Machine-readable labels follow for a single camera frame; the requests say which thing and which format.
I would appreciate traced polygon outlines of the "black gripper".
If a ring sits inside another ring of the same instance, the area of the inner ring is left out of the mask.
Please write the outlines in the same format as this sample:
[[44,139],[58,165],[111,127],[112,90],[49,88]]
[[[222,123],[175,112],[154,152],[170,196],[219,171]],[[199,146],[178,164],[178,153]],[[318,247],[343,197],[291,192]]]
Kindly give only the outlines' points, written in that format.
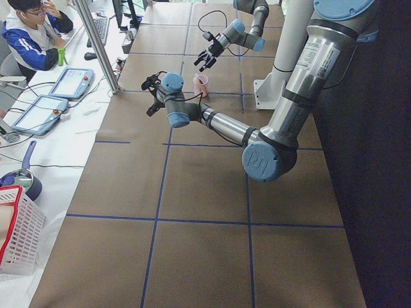
[[203,50],[194,62],[195,66],[198,66],[200,63],[204,62],[200,67],[199,71],[203,72],[206,69],[212,68],[216,63],[216,58],[219,57],[224,50],[226,49],[226,41],[220,41],[217,39],[213,40],[213,43],[208,47],[208,49]]
[[161,108],[164,108],[164,107],[165,107],[165,104],[162,98],[158,97],[158,95],[155,95],[154,104],[148,108],[148,110],[146,111],[146,114],[148,116],[153,116],[156,112],[158,112]]

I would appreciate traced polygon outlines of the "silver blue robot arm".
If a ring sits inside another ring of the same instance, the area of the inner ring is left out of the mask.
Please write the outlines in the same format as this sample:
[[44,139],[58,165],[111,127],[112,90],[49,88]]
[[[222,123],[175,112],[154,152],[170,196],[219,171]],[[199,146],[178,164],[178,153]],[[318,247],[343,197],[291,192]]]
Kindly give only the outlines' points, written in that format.
[[237,11],[250,14],[253,17],[250,31],[246,32],[245,25],[242,21],[235,19],[223,32],[213,35],[211,32],[203,30],[198,22],[198,28],[202,31],[202,36],[208,42],[212,42],[207,49],[203,50],[197,56],[194,62],[194,65],[204,62],[199,68],[200,72],[211,68],[216,63],[217,58],[232,44],[258,52],[260,52],[265,45],[265,40],[262,36],[265,22],[269,15],[267,2],[233,1],[232,5]]
[[269,123],[254,128],[205,103],[184,97],[183,79],[160,71],[142,83],[153,105],[165,108],[173,128],[192,121],[243,147],[243,168],[259,182],[276,180],[297,160],[298,135],[340,55],[378,34],[378,1],[291,1],[270,74],[254,82],[256,104],[273,110]]

